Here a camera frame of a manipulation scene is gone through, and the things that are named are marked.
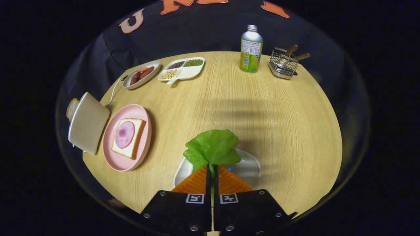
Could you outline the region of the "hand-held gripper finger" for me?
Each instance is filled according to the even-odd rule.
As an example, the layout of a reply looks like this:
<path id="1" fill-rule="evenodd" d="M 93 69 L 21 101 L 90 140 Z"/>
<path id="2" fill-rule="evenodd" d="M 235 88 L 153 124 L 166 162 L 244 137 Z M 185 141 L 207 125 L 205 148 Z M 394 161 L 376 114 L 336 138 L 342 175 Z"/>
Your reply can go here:
<path id="1" fill-rule="evenodd" d="M 297 212 L 287 214 L 266 189 L 238 192 L 234 176 L 222 166 L 215 166 L 213 226 L 220 235 L 273 235 L 292 223 Z"/>
<path id="2" fill-rule="evenodd" d="M 159 190 L 141 212 L 152 233 L 207 233 L 212 230 L 211 174 L 204 166 L 203 194 Z"/>

